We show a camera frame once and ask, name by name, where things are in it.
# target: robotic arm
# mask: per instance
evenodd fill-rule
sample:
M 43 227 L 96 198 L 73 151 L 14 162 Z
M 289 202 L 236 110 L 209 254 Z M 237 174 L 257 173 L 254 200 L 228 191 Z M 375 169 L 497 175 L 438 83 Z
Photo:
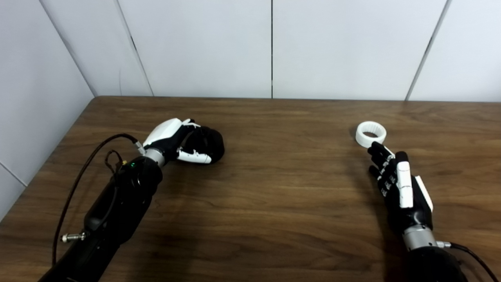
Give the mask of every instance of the robotic arm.
M 457 259 L 433 237 L 433 204 L 421 178 L 411 175 L 407 154 L 393 154 L 377 142 L 368 153 L 377 166 L 371 166 L 369 172 L 384 197 L 390 227 L 401 234 L 409 252 L 409 281 L 467 282 Z
M 162 181 L 161 168 L 174 160 L 213 164 L 224 145 L 216 130 L 174 118 L 153 130 L 141 153 L 110 179 L 85 216 L 82 232 L 63 236 L 74 241 L 72 246 L 39 282 L 98 281 L 143 218 Z

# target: wood grain surface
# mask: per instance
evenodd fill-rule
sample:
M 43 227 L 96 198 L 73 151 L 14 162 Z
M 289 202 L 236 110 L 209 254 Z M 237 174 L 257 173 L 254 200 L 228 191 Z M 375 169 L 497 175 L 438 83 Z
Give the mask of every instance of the wood grain surface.
M 150 209 L 101 281 L 403 281 L 403 243 L 353 137 L 365 120 L 409 154 L 435 205 L 435 237 L 467 245 L 501 277 L 499 103 L 98 97 L 0 223 L 0 279 L 37 281 L 49 269 L 61 208 L 95 146 L 120 132 L 144 140 L 173 117 L 219 130 L 226 154 L 212 166 L 163 168 Z M 126 140 L 96 156 L 63 233 L 81 229 L 108 182 L 109 149 L 136 156 Z M 471 281 L 489 281 L 454 254 Z

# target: metal connector plug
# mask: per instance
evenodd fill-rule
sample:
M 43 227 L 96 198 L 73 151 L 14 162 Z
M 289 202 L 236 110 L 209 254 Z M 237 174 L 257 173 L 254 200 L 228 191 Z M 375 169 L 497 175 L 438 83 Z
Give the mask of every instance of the metal connector plug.
M 450 248 L 451 244 L 450 242 L 437 241 L 437 246 L 439 248 Z
M 141 154 L 141 156 L 144 156 L 146 154 L 146 150 L 144 149 L 141 142 L 138 141 L 138 142 L 134 143 L 134 145 L 136 145 L 136 148 L 139 151 L 139 153 Z
M 87 237 L 87 234 L 85 232 L 82 232 L 80 234 L 64 234 L 61 236 L 61 241 L 64 243 L 68 243 L 71 241 L 76 241 L 76 240 L 84 240 L 85 237 Z

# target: white wall panel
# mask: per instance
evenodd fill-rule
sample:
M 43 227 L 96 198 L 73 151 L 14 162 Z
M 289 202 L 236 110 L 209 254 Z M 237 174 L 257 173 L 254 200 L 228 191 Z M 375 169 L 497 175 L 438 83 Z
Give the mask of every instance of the white wall panel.
M 155 95 L 271 97 L 270 0 L 119 0 Z
M 0 221 L 25 189 L 24 185 L 0 165 Z
M 273 97 L 403 100 L 445 0 L 274 0 Z
M 97 95 L 152 95 L 116 0 L 40 1 Z
M 0 42 L 0 161 L 27 184 L 93 95 L 38 1 L 0 1 Z
M 501 1 L 451 2 L 410 100 L 501 102 Z

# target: black wire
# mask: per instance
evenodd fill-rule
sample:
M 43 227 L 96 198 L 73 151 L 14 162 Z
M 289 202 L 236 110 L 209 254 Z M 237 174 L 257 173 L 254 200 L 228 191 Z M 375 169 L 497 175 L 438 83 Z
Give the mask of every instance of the black wire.
M 480 263 L 480 265 L 482 265 L 482 267 L 485 269 L 485 271 L 487 271 L 490 278 L 492 278 L 492 280 L 494 282 L 499 282 L 499 280 L 497 280 L 496 276 L 494 275 L 492 270 L 487 266 L 487 264 L 480 257 L 478 257 L 478 255 L 476 255 L 472 250 L 468 249 L 467 247 L 465 247 L 463 245 L 459 245 L 456 243 L 451 243 L 450 247 L 453 249 L 458 249 L 458 250 L 462 250 L 464 252 L 469 253 L 474 259 L 476 259 L 476 261 L 478 261 L 478 263 Z
M 118 165 L 117 165 L 117 171 L 115 171 L 113 169 L 113 167 L 111 166 L 111 164 L 108 162 L 108 158 L 110 157 L 111 154 L 115 153 L 115 155 L 117 155 L 117 158 L 118 158 Z M 115 172 L 118 172 L 120 170 L 120 167 L 122 167 L 122 156 L 120 156 L 120 154 L 115 151 L 115 150 L 110 150 L 107 154 L 106 154 L 106 157 L 104 158 L 104 164 L 111 170 L 111 173 L 113 175 L 115 175 Z
M 70 193 L 68 195 L 68 198 L 66 200 L 66 203 L 63 207 L 63 211 L 61 212 L 61 217 L 59 218 L 59 223 L 58 227 L 56 228 L 56 233 L 54 234 L 54 241 L 52 242 L 52 266 L 56 265 L 56 256 L 57 256 L 57 247 L 58 247 L 58 241 L 59 241 L 59 233 L 61 232 L 61 227 L 63 226 L 63 221 L 64 217 L 66 216 L 66 212 L 68 211 L 68 207 L 70 206 L 71 198 L 73 197 L 73 194 L 75 193 L 75 190 L 77 189 L 78 183 L 80 182 L 80 179 L 82 178 L 82 175 L 84 174 L 85 170 L 89 166 L 90 162 L 92 159 L 96 156 L 97 152 L 106 145 L 109 141 L 117 138 L 127 138 L 132 141 L 133 144 L 137 142 L 137 139 L 134 138 L 132 135 L 126 134 L 126 133 L 121 133 L 121 134 L 116 134 L 113 135 L 106 140 L 102 141 L 99 146 L 97 146 L 92 154 L 89 156 L 87 161 L 85 161 L 82 169 L 80 169 L 80 172 L 78 173 L 77 178 L 75 179 L 75 182 L 73 183 L 73 186 L 71 187 Z

